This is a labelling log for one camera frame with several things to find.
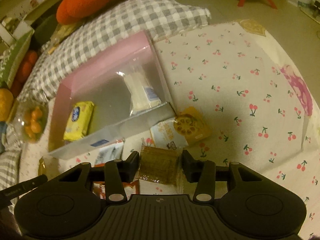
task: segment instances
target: blue sticker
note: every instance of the blue sticker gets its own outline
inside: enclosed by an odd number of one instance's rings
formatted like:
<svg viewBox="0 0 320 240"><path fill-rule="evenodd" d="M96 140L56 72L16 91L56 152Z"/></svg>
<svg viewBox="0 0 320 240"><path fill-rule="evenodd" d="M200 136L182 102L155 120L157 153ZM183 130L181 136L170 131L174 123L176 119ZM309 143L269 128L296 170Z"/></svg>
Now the blue sticker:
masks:
<svg viewBox="0 0 320 240"><path fill-rule="evenodd" d="M80 107L77 106L72 110L72 117L71 117L72 122L77 121L79 118L79 115L80 115Z"/></svg>
<svg viewBox="0 0 320 240"><path fill-rule="evenodd" d="M90 146L98 147L98 146L103 145L103 144L106 144L106 143L108 143L108 142L109 142L109 141L107 141L107 140L105 140L105 139L102 139L102 140L97 141L97 142L95 142L95 143L93 143L93 144L90 144Z"/></svg>

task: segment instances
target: green pillow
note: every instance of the green pillow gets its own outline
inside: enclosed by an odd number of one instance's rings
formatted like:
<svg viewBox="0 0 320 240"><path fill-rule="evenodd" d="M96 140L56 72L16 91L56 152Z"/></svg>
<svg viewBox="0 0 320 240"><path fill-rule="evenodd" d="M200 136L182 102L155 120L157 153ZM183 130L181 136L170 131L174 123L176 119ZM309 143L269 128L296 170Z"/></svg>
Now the green pillow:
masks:
<svg viewBox="0 0 320 240"><path fill-rule="evenodd" d="M0 83L6 82L9 88L11 88L20 63L29 49L32 33L30 31L24 34L8 51L4 52L7 56L0 62Z"/></svg>

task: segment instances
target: yellow package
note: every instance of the yellow package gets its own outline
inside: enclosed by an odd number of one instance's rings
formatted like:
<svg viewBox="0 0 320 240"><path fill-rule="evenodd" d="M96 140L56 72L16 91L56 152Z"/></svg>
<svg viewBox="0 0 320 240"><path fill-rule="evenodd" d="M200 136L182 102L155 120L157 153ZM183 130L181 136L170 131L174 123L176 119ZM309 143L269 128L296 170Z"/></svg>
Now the yellow package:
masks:
<svg viewBox="0 0 320 240"><path fill-rule="evenodd" d="M63 135L64 140L76 141L87 135L94 103L91 101L78 102L72 109Z"/></svg>
<svg viewBox="0 0 320 240"><path fill-rule="evenodd" d="M189 146L211 135L210 127L193 106L188 107L175 118L173 127L185 137Z"/></svg>

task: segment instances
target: cherry print tablecloth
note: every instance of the cherry print tablecloth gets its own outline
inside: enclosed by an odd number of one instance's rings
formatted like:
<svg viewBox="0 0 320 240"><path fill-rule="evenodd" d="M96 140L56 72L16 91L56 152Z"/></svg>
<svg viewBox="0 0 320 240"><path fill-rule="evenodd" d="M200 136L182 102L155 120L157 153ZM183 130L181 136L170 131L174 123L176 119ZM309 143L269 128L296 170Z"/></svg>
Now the cherry print tablecloth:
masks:
<svg viewBox="0 0 320 240"><path fill-rule="evenodd" d="M194 106L212 128L212 136L188 147L196 158L227 166L239 161L299 195L307 217L303 239L320 235L320 110L294 63L274 38L247 33L238 23L208 26L155 45L178 111ZM20 161L20 180L37 175L47 152L54 101L41 140L28 145ZM124 144L123 158L152 145L150 131ZM47 166L59 163L46 157ZM59 173L49 169L49 177ZM223 183L216 196L225 192ZM144 183L150 194L173 194L168 187ZM184 192L195 186L184 185Z"/></svg>

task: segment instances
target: yellow tissue pack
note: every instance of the yellow tissue pack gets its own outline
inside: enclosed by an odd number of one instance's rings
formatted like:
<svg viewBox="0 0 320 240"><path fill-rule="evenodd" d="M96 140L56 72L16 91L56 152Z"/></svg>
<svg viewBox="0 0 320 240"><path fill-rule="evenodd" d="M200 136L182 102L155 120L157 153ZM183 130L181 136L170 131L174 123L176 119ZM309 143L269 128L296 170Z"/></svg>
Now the yellow tissue pack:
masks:
<svg viewBox="0 0 320 240"><path fill-rule="evenodd" d="M93 108L94 103L91 101L82 101L74 105L63 135L64 140L76 141L87 135Z"/></svg>

